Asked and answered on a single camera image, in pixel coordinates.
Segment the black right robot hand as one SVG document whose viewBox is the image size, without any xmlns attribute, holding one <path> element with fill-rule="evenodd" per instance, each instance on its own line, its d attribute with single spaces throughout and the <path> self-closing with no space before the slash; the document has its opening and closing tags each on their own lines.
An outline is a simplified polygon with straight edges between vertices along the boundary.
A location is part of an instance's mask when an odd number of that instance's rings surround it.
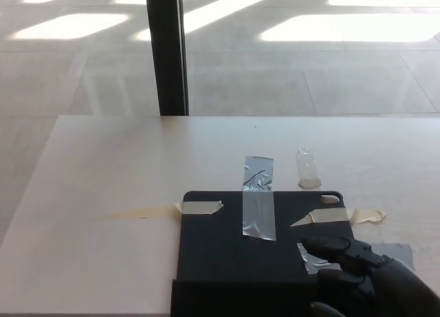
<svg viewBox="0 0 440 317">
<path fill-rule="evenodd" d="M 310 255 L 339 269 L 316 274 L 320 299 L 312 316 L 438 316 L 439 295 L 401 261 L 374 253 L 369 244 L 339 237 L 302 240 Z"/>
</svg>

